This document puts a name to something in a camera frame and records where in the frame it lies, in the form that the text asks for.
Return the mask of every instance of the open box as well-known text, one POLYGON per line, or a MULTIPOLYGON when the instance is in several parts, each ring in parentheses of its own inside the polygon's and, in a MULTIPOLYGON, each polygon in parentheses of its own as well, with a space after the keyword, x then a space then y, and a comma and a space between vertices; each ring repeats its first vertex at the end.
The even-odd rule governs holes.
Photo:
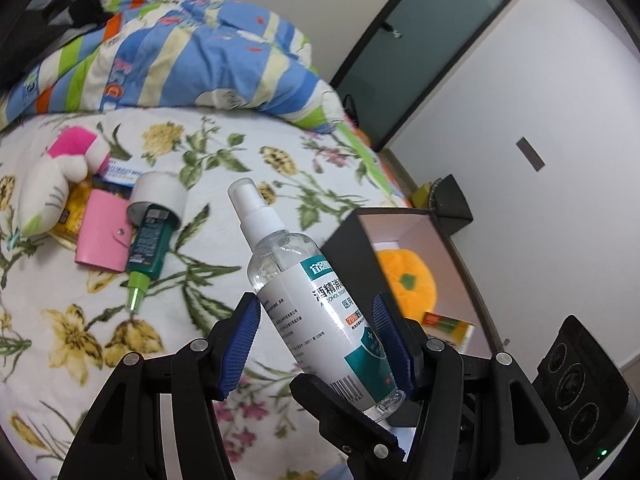
MULTIPOLYGON (((466 354, 490 358, 503 350, 473 279, 432 212, 356 209, 322 246, 322 252, 372 325, 373 299, 381 292, 392 294, 375 251, 399 248, 418 254, 431 271, 437 289, 433 312, 475 325, 466 354)), ((392 426, 411 426, 417 420, 415 405, 410 410, 403 408, 388 419, 392 426)))

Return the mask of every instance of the door handle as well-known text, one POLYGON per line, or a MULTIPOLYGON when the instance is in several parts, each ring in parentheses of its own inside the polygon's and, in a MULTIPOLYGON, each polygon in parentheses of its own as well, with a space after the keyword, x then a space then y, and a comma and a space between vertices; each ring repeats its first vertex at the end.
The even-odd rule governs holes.
POLYGON ((391 34, 394 36, 394 38, 396 38, 396 40, 399 40, 400 38, 402 38, 402 32, 393 28, 393 26, 389 22, 382 22, 382 24, 380 25, 380 28, 385 32, 391 32, 391 34))

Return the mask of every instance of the orange plush toy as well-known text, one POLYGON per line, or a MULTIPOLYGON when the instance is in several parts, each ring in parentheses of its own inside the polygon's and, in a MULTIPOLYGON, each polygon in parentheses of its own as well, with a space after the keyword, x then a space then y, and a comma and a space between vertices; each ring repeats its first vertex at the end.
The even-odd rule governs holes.
POLYGON ((407 249, 376 252, 391 292, 404 317, 422 323, 436 305, 436 283, 420 256, 407 249))

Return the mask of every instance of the pink wallet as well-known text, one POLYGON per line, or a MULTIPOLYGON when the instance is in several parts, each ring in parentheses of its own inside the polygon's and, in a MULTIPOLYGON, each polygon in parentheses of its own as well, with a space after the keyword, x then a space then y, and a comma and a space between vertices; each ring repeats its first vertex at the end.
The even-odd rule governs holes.
POLYGON ((131 229, 127 200, 92 190, 78 233, 76 263, 122 272, 129 256, 131 229))

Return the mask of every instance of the green cap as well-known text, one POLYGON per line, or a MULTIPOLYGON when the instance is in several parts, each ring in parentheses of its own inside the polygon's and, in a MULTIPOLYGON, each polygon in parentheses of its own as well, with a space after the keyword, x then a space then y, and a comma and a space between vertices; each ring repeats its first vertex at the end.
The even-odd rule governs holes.
POLYGON ((127 309, 130 314, 137 314, 140 310, 142 300, 145 299, 145 294, 149 290, 149 283, 151 278, 142 272, 134 270, 129 275, 129 296, 127 298, 127 309))

